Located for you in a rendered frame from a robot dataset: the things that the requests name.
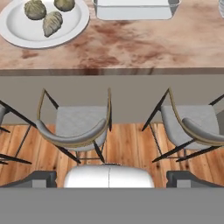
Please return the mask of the grey padded bar stool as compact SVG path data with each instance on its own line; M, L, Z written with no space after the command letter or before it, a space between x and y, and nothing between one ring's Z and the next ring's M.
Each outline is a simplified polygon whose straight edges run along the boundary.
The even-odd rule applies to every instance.
M21 144L19 145L19 147L17 148L17 152L14 156L9 156L9 155L5 155L3 153L0 153L0 164L1 165L7 165L8 161L13 161L13 162L17 162L17 163L22 163L22 164L27 164L30 165L31 162L23 160L21 158L18 158L18 153L20 152L24 141L31 129L31 127L33 128L37 128L36 124L34 122L32 122L30 119L28 119L26 116L22 115L21 113L19 113L17 110L15 110L12 106L10 106L9 104L7 104L4 101L0 100L0 131L5 132L5 133L10 133L9 130L7 130L6 128L4 128L2 126L4 117L9 114L12 113L13 115L19 117L20 119L22 119L23 121L25 121L26 123L28 123L28 128L24 134L24 137L22 139Z
M224 130L224 117L221 126L214 111L214 105L223 98L224 94L207 105L176 105L172 89L169 87L142 128L145 130L150 127L159 151L159 156L153 160L153 163L173 158L173 154L181 150L184 151L184 156L176 157L177 162L224 147L224 133L221 134L221 128ZM151 120L157 112L161 113L168 139L175 145L174 149L166 153L162 153L151 126Z
M41 108L44 97L47 96L57 109L55 132L52 133L41 120ZM37 129L40 135L60 151L68 155L77 164L81 158L70 151L95 150L98 158L104 163L102 155L107 132L112 130L111 90L108 89L108 104L106 106L60 106L43 89L38 103Z

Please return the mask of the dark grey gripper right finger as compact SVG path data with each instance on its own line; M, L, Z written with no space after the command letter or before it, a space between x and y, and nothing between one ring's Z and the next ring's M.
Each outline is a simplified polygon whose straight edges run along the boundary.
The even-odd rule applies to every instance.
M189 171L168 171L166 173L167 188L200 188L220 187L215 183L197 178Z

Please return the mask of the olive grey dumpling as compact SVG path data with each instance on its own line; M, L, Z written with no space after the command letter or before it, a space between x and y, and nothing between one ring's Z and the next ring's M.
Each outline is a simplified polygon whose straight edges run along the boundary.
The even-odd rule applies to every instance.
M43 21L44 35L48 38L53 35L63 24L63 18L60 12L52 11L48 13Z
M29 0L24 4L24 14L31 20L40 20L46 16L46 7L41 0Z
M60 11L71 11L75 6L74 0L54 0L54 6Z

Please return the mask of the white round plate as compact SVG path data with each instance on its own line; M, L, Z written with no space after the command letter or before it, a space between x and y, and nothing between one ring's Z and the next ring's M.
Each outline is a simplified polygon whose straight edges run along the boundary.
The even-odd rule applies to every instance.
M79 36L88 26L90 13L83 0L63 12L53 0L41 0L46 17L31 20L25 15L28 0L12 0L0 12L0 35L14 46L44 49L60 46Z

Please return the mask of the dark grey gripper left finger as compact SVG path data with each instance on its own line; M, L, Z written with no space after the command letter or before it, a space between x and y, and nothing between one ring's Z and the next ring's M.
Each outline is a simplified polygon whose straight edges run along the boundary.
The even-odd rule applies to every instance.
M4 187L56 188L56 178L56 171L33 171L26 178L6 184Z

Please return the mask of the white rounded object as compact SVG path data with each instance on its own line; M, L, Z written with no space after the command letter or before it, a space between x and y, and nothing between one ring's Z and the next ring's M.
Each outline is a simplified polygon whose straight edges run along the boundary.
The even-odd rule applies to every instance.
M75 166L66 175L65 188L154 188L151 175L143 169L120 164Z

